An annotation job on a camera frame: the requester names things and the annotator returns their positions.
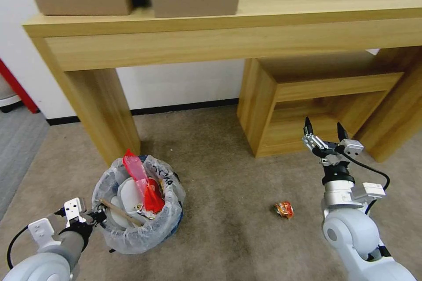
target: crumpled snack wrapper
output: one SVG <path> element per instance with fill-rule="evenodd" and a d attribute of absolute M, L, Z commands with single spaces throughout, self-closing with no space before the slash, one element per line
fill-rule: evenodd
<path fill-rule="evenodd" d="M 276 203 L 274 204 L 274 208 L 281 217 L 285 217 L 288 220 L 291 219 L 295 214 L 289 201 Z"/>

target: plastic bag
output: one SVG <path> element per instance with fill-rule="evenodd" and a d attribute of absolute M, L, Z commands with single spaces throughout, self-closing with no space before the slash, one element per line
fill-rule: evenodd
<path fill-rule="evenodd" d="M 140 158 L 144 162 L 146 172 L 162 180 L 165 205 L 155 219 L 142 227 L 122 230 L 110 220 L 100 224 L 106 244 L 126 255 L 140 254 L 157 246 L 177 230 L 183 217 L 182 204 L 186 194 L 177 175 L 168 164 L 153 156 L 140 156 Z M 129 177 L 122 159 L 115 160 L 95 186 L 92 208 L 97 209 L 102 198 L 110 201 L 117 195 L 119 185 Z"/>

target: wooden cube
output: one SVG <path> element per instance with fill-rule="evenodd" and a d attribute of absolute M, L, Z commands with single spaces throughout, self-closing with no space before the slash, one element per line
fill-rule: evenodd
<path fill-rule="evenodd" d="M 255 157 L 305 150 L 305 117 L 324 141 L 337 122 L 353 137 L 402 72 L 374 69 L 367 51 L 248 59 L 237 116 Z"/>

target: black baseboard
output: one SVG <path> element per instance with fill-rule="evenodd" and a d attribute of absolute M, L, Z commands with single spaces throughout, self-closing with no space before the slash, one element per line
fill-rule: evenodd
<path fill-rule="evenodd" d="M 168 105 L 163 107 L 156 108 L 145 108 L 145 109 L 135 109 L 131 110 L 132 115 L 145 115 L 145 114 L 156 114 L 156 113 L 166 113 L 174 111 L 185 111 L 185 110 L 194 110 L 199 108 L 214 108 L 219 106 L 226 105 L 235 105 L 239 103 L 239 99 L 225 99 L 225 100 L 216 100 L 216 101 L 206 101 L 206 102 L 197 102 L 197 103 L 187 103 L 187 104 L 177 104 L 177 105 Z M 47 119 L 47 123 L 50 126 L 77 123 L 80 122 L 77 116 L 67 116 L 57 119 Z"/>

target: beige carpet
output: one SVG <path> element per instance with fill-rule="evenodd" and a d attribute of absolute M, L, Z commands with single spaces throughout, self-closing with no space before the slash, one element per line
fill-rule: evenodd
<path fill-rule="evenodd" d="M 109 254 L 99 231 L 82 254 L 79 280 L 346 280 L 320 231 L 323 171 L 309 152 L 255 159 L 235 107 L 135 117 L 143 153 L 170 163 L 187 192 L 178 232 L 138 256 Z M 388 197 L 373 208 L 383 241 L 422 280 L 422 133 L 382 165 L 392 178 Z M 75 196 L 91 200 L 106 166 L 79 123 L 54 126 L 0 223 L 0 249 L 23 226 Z M 381 176 L 352 168 L 357 181 Z M 274 202 L 289 200 L 295 217 L 282 220 Z M 33 254 L 25 233 L 13 261 Z"/>

